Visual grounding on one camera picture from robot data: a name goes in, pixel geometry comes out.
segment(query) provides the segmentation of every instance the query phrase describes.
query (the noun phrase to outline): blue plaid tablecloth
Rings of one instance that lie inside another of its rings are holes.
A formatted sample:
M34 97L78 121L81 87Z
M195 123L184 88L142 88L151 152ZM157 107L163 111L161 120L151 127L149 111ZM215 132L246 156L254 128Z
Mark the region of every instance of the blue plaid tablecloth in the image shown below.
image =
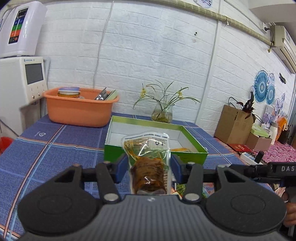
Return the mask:
M137 115L113 115L150 120L150 117ZM242 164L235 154L195 124L173 123L183 125L207 149L209 154L204 168ZM48 116L25 130L0 156L0 235L15 240L23 234L17 205L26 194L72 164L88 168L102 162L107 130L108 125L89 128L54 123ZM128 173L117 188L121 195L130 193ZM98 197L96 183L86 183L85 190Z

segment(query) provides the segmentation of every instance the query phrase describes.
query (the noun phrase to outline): person's hand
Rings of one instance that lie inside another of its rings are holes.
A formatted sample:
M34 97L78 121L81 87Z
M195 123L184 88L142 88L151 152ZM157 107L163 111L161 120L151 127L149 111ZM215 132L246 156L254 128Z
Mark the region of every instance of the person's hand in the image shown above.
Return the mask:
M289 199L288 193L284 192L281 196L284 201L287 201ZM291 227L296 225L296 203L287 202L286 203L287 208L287 215L284 219L284 225L286 227Z

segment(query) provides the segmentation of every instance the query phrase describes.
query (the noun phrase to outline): yellow flower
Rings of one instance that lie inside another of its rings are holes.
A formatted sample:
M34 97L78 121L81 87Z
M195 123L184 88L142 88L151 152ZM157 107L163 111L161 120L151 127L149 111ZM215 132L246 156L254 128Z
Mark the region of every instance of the yellow flower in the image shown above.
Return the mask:
M141 90L141 97L143 98L146 94L146 90L145 88L143 87L142 90Z
M182 92L181 91L178 91L178 97L182 98Z

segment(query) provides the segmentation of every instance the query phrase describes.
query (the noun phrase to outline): orange plastic basin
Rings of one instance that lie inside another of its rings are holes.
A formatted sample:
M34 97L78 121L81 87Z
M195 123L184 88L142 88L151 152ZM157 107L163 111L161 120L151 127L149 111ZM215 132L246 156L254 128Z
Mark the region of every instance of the orange plastic basin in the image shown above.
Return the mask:
M119 101L94 100L101 92L98 89L80 88L80 96L85 99L57 96L59 88L44 93L47 102L47 111L50 120L62 124L102 127L111 118L112 105Z

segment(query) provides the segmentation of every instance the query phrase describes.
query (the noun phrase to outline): wall decoration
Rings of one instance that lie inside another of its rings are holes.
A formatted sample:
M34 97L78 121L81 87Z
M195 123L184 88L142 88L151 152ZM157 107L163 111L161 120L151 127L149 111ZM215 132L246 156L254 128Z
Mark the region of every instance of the wall decoration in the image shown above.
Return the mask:
M274 102L275 95L276 95L276 90L274 88L274 85L270 85L268 88L268 95L266 98L266 103L272 104Z
M275 112L279 110L279 98L276 98L276 102L274 103L274 110Z
M275 79L273 73L270 73L270 75L268 76L268 79L269 79L269 84L270 85L275 85L276 79Z
M275 96L276 96L276 89L275 89L275 77L273 73L270 73L268 76L268 94L266 97L267 104L273 104Z
M285 99L286 99L286 93L283 93L281 95L281 99L279 100L279 112L281 112L284 107Z
M194 1L203 8L209 8L213 4L212 0L194 0Z
M263 116L263 122L264 124L267 124L269 122L269 119L272 115L272 112L274 112L274 108L269 106L269 105L266 105L266 108L265 108L265 113L264 113L264 116Z
M267 125L268 127L269 127L273 122L276 121L276 117L277 117L277 115L278 115L278 112L275 111L274 108L272 108L272 112L271 112L271 115L270 115L269 120L268 120L268 124L269 124L269 125Z
M254 88L255 88L255 100L258 103L263 102L268 95L268 74L266 71L261 70L258 72L254 79Z

